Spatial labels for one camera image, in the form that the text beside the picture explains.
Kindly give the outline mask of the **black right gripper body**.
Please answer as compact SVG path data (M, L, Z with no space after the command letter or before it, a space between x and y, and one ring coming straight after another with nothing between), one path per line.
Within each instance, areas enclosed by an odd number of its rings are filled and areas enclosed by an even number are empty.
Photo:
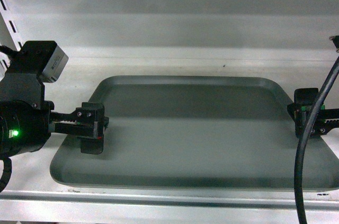
M297 138L301 138L303 135L311 107L311 105L300 105L296 103L291 103L287 106L287 111L295 123ZM326 135L335 128L338 128L338 109L325 109L325 106L322 105L315 124L311 129L310 137L315 138Z

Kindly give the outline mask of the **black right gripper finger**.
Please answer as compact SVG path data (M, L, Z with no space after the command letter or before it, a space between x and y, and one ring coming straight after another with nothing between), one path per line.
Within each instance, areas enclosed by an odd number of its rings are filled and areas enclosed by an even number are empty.
M299 88L294 92L294 103L297 105L313 105L318 95L318 88Z

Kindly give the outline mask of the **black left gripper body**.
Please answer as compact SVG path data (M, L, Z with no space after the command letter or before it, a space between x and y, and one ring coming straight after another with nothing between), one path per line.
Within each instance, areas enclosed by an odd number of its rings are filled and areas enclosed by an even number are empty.
M53 109L37 76L7 73L1 80L1 155L38 151L55 131L53 122L76 122L72 113Z

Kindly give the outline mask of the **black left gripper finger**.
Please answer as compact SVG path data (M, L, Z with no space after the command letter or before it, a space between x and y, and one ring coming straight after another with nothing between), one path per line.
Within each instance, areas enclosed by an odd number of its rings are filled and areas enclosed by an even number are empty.
M71 113L71 130L100 129L105 130L109 124L109 118L105 116L105 107L102 103L83 102Z
M101 154L104 147L103 122L93 124L76 123L55 123L54 132L72 135L80 140L81 153Z

